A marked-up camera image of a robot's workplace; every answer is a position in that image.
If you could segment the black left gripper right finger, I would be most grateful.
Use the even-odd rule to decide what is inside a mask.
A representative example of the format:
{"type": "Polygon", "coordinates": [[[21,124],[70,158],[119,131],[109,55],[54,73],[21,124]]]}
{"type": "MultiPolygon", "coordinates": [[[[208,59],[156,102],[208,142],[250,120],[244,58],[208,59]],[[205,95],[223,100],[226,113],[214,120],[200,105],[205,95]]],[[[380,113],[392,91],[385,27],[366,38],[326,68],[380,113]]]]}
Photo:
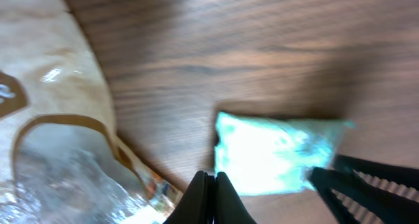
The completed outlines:
{"type": "Polygon", "coordinates": [[[224,172],[215,178],[214,218],[215,224],[256,224],[224,172]]]}

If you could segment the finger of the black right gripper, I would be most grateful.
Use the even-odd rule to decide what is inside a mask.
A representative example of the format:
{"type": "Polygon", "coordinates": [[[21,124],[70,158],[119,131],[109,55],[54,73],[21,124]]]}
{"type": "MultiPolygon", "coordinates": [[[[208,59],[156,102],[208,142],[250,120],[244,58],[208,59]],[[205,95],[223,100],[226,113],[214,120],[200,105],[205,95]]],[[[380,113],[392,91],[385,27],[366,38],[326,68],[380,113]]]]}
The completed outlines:
{"type": "Polygon", "coordinates": [[[415,168],[371,162],[344,155],[335,157],[333,168],[347,174],[355,170],[418,190],[418,169],[415,168]]]}
{"type": "Polygon", "coordinates": [[[339,223],[357,223],[358,220],[335,196],[334,190],[356,201],[384,223],[418,222],[416,201],[373,187],[354,176],[315,167],[309,181],[339,223]]]}

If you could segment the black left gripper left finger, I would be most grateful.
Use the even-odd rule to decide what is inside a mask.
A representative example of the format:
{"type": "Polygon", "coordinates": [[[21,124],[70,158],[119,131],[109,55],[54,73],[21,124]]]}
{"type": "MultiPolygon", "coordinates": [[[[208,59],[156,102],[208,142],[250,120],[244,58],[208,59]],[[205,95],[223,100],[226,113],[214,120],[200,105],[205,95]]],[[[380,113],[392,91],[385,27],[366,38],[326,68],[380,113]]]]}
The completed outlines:
{"type": "Polygon", "coordinates": [[[204,171],[195,173],[175,210],[164,224],[213,223],[215,178],[204,171]]]}

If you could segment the teal wet wipes packet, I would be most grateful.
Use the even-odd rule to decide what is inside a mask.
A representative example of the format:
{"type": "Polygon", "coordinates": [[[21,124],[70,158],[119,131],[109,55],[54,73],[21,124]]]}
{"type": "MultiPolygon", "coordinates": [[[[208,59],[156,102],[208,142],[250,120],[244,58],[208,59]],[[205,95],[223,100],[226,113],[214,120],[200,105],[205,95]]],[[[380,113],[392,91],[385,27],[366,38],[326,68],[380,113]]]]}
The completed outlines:
{"type": "Polygon", "coordinates": [[[224,172],[240,196],[312,190],[313,168],[332,163],[351,121],[269,119],[220,112],[215,122],[215,172],[224,172]]]}

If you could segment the brown snack pouch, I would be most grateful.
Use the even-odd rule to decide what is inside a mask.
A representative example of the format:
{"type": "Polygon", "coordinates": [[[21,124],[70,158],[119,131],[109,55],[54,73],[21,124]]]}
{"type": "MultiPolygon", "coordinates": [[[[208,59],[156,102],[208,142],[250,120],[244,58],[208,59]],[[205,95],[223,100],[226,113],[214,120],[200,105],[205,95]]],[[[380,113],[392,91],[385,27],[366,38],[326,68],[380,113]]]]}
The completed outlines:
{"type": "Polygon", "coordinates": [[[64,0],[1,0],[1,222],[163,223],[182,192],[116,134],[64,0]]]}

